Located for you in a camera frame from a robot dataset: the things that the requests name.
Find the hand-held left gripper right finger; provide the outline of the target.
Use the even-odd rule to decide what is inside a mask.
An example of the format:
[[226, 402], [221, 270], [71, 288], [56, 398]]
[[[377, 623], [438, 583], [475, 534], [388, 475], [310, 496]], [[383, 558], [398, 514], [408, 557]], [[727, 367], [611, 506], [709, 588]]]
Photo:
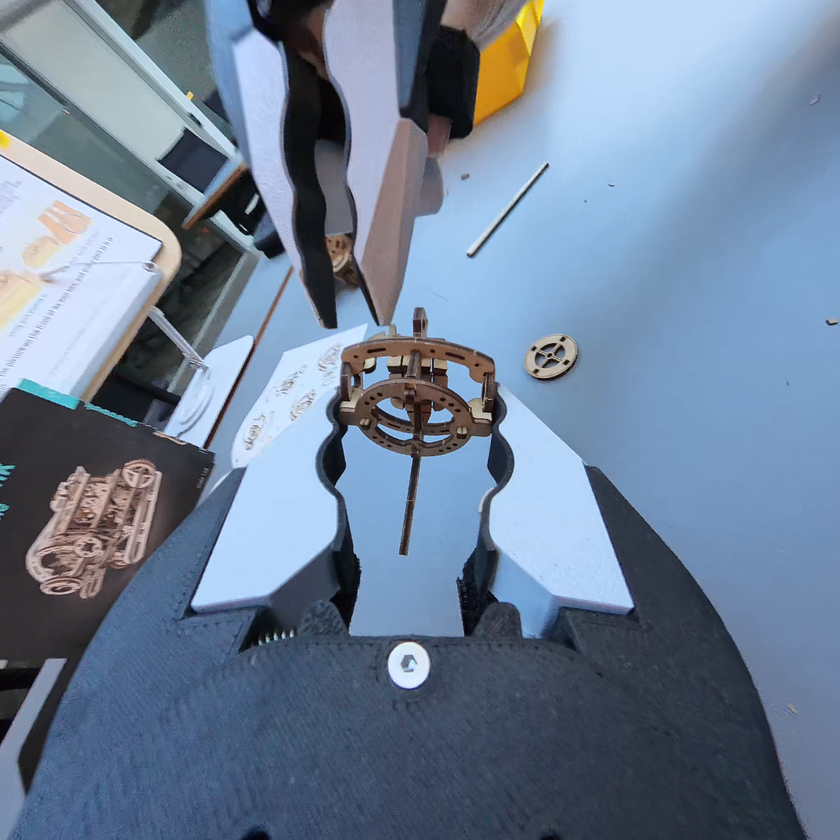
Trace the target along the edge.
[[466, 636], [493, 602], [545, 637], [564, 607], [626, 615], [634, 600], [584, 461], [503, 385], [497, 387], [476, 548], [458, 580]]

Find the white rounded base plate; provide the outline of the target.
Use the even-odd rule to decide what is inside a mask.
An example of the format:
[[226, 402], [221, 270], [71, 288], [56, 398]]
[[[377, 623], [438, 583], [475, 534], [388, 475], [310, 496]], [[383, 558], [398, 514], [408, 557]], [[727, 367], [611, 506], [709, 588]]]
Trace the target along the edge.
[[175, 406], [163, 434], [201, 448], [206, 446], [254, 347], [246, 335], [211, 350]]

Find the yellow plastic bin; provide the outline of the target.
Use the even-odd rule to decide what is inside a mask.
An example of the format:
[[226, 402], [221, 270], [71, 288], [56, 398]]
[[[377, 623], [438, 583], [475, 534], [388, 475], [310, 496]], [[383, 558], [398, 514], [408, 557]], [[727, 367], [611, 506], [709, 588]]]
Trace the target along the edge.
[[482, 50], [474, 126], [522, 95], [543, 6], [544, 1], [527, 2], [509, 27]]

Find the white framed monitor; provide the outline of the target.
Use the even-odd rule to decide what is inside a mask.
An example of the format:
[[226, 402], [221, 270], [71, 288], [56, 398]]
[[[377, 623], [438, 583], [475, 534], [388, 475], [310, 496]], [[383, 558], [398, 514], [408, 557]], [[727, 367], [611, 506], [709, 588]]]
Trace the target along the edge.
[[189, 129], [184, 129], [156, 160], [176, 180], [201, 194], [215, 190], [237, 171], [237, 161], [231, 161]]

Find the black model kit box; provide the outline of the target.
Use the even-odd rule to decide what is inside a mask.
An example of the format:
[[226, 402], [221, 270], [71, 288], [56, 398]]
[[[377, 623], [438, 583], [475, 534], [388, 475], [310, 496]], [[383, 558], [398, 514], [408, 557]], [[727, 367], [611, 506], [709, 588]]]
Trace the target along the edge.
[[214, 456], [84, 403], [1, 404], [1, 656], [87, 646], [142, 563], [194, 510]]

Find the glass display cabinet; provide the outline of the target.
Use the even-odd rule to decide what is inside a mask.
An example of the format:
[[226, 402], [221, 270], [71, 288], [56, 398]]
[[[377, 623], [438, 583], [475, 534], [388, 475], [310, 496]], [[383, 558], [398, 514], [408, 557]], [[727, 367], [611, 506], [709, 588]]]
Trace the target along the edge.
[[182, 224], [202, 194], [157, 158], [189, 129], [230, 160], [233, 131], [217, 99], [205, 3], [2, 2], [2, 57], [126, 158], [73, 163], [142, 206], [186, 242]]

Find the wooden board with instruction sheet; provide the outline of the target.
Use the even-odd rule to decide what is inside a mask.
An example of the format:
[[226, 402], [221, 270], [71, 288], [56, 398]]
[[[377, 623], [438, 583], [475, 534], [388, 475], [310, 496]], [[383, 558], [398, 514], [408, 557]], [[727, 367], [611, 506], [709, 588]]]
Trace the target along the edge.
[[2, 132], [1, 393], [92, 395], [175, 277], [160, 219]]

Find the wooden gyroscope model assembly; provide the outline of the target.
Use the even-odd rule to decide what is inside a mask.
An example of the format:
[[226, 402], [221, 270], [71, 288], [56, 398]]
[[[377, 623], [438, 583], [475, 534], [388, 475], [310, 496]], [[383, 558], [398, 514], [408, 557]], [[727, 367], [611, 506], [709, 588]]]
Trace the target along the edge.
[[411, 460], [399, 553], [410, 549], [422, 459], [490, 436], [497, 396], [489, 355], [427, 335], [424, 308], [413, 333], [390, 326], [342, 351], [339, 421], [375, 445]]

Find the small wooden spoked disc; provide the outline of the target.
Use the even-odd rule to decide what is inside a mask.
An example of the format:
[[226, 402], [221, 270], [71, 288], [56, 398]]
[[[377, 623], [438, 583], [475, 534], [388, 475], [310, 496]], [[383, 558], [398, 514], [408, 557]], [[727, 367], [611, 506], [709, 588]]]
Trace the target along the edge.
[[552, 333], [535, 340], [524, 357], [526, 372], [547, 382], [570, 372], [579, 357], [579, 348], [570, 336]]

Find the thin wooden stick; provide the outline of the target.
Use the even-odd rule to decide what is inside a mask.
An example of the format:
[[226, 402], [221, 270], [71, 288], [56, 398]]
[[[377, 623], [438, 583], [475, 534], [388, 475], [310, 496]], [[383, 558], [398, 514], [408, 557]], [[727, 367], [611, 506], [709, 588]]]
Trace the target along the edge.
[[523, 198], [529, 194], [531, 189], [538, 183], [539, 179], [542, 178], [549, 168], [550, 162], [543, 162], [540, 168], [538, 168], [538, 170], [535, 171], [518, 189], [512, 199], [499, 211], [485, 230], [483, 230], [477, 239], [467, 248], [465, 254], [468, 258], [473, 259], [478, 255], [478, 253], [484, 248], [487, 241], [496, 233], [499, 226], [501, 226], [511, 215], [513, 210], [521, 203]]

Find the white instruction booklet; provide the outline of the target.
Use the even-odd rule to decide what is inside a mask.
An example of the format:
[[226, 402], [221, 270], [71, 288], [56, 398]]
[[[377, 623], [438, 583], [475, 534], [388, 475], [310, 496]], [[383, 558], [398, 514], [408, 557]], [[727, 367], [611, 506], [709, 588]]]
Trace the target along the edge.
[[324, 393], [338, 386], [343, 350], [362, 341], [368, 328], [362, 323], [282, 354], [237, 431], [231, 448], [233, 468], [246, 467]]

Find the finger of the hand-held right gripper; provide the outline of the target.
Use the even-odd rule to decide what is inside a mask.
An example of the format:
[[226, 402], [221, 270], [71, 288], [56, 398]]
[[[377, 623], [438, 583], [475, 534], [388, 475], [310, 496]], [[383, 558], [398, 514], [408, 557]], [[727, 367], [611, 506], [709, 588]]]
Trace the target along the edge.
[[316, 167], [319, 77], [255, 24], [254, 2], [208, 1], [206, 31], [217, 89], [237, 146], [318, 322], [338, 326], [327, 203]]
[[439, 211], [443, 176], [427, 133], [400, 114], [393, 3], [334, 2], [323, 52], [349, 131], [344, 180], [353, 255], [371, 315], [385, 327], [403, 288], [415, 220]]

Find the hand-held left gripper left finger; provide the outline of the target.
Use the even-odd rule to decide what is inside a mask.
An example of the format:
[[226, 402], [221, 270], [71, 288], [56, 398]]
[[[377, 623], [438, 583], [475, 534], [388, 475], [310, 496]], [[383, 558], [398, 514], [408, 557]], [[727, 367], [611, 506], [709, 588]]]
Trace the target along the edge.
[[361, 582], [345, 502], [337, 420], [325, 393], [245, 468], [192, 599], [197, 613], [266, 606], [303, 618], [329, 601], [351, 618]]

